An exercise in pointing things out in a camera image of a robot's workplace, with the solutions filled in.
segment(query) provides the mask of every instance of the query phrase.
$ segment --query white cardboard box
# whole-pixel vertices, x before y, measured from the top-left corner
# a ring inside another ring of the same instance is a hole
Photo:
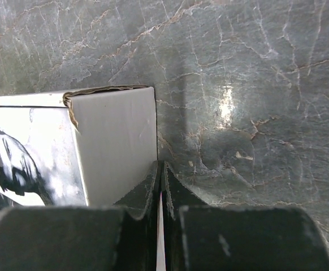
[[[0,193],[21,205],[113,204],[156,159],[153,88],[0,97]]]

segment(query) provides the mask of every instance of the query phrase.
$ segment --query torn cardboard edge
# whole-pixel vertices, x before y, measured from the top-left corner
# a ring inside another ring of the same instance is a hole
[[[69,118],[73,123],[74,127],[78,130],[79,123],[75,119],[73,104],[71,97],[78,95],[88,95],[100,92],[112,92],[112,91],[120,91],[120,90],[131,90],[131,89],[144,89],[148,88],[146,85],[122,85],[122,86],[104,86],[100,88],[92,88],[92,89],[83,89],[78,91],[68,91],[63,94],[63,104],[69,109]]]

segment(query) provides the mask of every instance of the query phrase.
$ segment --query gray marble countertop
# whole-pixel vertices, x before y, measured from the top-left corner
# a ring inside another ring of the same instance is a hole
[[[329,247],[329,0],[1,0],[0,95],[156,89],[159,158],[214,206],[297,206]]]

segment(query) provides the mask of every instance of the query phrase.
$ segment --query marble surface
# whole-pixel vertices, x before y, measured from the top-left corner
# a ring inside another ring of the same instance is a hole
[[[0,95],[136,83],[197,195],[301,207],[329,247],[329,0],[0,1]]]

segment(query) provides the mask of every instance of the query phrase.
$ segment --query floor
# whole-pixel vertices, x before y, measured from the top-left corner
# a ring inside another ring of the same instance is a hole
[[[159,158],[214,206],[295,206],[329,247],[329,0],[1,0],[0,95],[155,86]]]

